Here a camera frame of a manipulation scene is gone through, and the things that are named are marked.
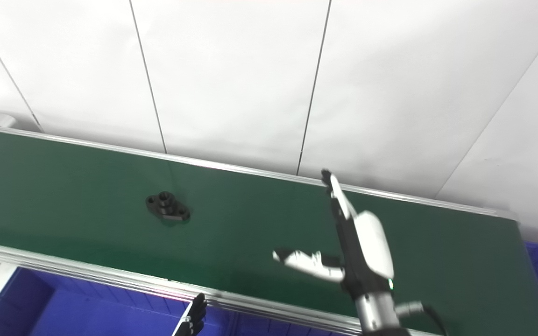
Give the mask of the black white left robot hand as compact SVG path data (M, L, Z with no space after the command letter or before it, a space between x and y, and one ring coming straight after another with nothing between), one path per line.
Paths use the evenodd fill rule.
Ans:
M181 315L172 336L197 336L204 327L207 300L199 293Z

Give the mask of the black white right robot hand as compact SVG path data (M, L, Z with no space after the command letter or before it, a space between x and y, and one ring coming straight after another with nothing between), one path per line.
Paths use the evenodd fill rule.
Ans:
M343 260L280 247L275 261L321 280L339 283L353 300L393 289L394 266L382 223L369 210L356 212L333 172L321 170L321 181L330 198Z

